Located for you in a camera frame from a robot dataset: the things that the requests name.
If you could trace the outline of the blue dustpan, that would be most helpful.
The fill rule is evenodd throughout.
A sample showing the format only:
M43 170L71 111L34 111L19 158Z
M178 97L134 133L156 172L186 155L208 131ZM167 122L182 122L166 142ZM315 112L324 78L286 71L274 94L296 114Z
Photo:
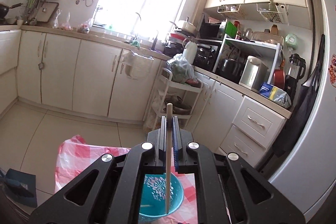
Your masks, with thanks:
M6 173L1 171L1 182L5 185L5 194L13 201L22 205L36 208L36 176L15 169Z

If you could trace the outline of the teal perforated plastic basket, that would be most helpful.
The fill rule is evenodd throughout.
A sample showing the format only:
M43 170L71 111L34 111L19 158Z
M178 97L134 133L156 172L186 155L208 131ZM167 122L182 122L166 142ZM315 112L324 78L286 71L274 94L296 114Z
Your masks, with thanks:
M168 216L179 209L184 199L182 183L171 173L170 209L166 214L166 174L146 174L142 188L141 204L154 207L140 208L138 223L150 223Z

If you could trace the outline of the black rice cooker pot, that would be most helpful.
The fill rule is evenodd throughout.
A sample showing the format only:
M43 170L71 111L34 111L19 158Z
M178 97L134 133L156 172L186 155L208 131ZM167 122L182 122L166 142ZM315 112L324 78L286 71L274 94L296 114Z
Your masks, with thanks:
M242 77L244 67L245 64L237 60L223 59L218 66L218 75L238 84Z

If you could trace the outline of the black blender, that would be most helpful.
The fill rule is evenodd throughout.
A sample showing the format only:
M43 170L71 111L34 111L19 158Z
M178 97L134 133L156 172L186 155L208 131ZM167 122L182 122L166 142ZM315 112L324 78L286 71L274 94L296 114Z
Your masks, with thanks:
M306 72L306 61L299 54L294 53L289 57L289 69L285 76L284 91L294 102L297 83L302 79Z

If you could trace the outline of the plastic bag of vegetables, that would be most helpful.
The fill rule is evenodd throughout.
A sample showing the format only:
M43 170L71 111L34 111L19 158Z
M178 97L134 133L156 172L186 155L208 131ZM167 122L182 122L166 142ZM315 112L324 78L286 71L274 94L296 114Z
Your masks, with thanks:
M176 54L173 58L167 60L166 68L172 73L172 81L185 84L187 81L196 81L193 66L187 61L183 54Z

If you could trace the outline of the blue yellow snack bag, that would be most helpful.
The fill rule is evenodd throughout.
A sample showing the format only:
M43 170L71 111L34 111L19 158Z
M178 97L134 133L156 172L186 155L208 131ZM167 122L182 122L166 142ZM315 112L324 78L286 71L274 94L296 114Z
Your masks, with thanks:
M259 94L285 109L291 108L290 96L284 90L276 86L263 83L259 90Z

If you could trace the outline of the white hanging trash bin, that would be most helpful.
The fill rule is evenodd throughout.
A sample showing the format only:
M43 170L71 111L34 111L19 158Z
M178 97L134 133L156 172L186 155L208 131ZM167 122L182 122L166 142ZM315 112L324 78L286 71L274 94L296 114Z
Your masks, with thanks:
M133 80L142 80L149 75L154 59L151 56L130 51L124 55L122 63L125 65L127 77Z

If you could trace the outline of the white refrigerator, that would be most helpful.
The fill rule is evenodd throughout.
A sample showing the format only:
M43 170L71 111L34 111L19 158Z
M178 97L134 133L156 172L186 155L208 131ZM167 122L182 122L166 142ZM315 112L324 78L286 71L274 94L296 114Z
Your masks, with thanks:
M317 63L272 149L284 162L270 182L310 221L335 211L335 0L320 0Z

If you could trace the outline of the white kettle appliance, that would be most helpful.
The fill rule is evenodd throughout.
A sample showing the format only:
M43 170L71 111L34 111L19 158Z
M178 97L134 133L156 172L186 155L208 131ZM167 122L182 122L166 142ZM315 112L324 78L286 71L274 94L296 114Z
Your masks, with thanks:
M248 56L239 85L259 93L267 71L268 67L262 60L254 56Z

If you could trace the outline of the black toaster oven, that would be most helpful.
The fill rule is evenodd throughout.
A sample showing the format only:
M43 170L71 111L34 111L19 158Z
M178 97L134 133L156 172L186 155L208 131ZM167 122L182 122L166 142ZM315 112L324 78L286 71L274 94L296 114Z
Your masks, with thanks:
M197 46L198 49L193 65L209 72L212 71L217 61L222 41L200 39L197 40Z

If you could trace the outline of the red white checkered tablecloth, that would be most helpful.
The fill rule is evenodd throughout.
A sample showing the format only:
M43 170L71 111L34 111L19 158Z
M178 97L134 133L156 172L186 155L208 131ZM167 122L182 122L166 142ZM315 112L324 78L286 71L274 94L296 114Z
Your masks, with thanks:
M173 137L174 154L171 158L170 182L166 182L164 166L155 160L155 174L140 171L143 160L136 160L123 171L127 148L88 145L76 135L60 147L55 171L55 190L64 193L56 214L59 223L106 223L116 192L118 200L131 200L132 213L138 223L196 223L197 176L189 168L196 161L187 163L188 150L199 148L199 143L182 134Z

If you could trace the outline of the white rolling storage cart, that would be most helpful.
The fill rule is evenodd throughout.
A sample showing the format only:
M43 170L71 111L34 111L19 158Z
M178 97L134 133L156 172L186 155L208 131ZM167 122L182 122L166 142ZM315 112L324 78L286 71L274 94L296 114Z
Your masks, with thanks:
M162 68L153 87L149 106L145 115L145 133L161 127L161 117L166 115L166 105L173 104L173 114L178 117L180 128L185 129L193 117L195 106L204 83L196 79L190 85L173 81L173 74Z

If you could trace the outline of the black wok pan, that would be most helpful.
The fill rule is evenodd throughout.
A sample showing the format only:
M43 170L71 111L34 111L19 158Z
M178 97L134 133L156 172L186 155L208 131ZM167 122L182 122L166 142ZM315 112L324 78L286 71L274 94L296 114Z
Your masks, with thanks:
M17 7L21 7L23 5L23 3L17 3L15 5L12 6L7 6L4 4L0 4L0 18L4 19L5 16L8 14L9 10L11 9L15 9Z

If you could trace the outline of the white thermos jug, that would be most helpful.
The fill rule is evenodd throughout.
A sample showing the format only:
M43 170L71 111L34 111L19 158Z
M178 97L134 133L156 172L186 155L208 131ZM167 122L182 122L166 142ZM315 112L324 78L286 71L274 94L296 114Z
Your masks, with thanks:
M198 46L195 42L185 39L182 43L184 50L182 56L190 63L193 64L197 54Z

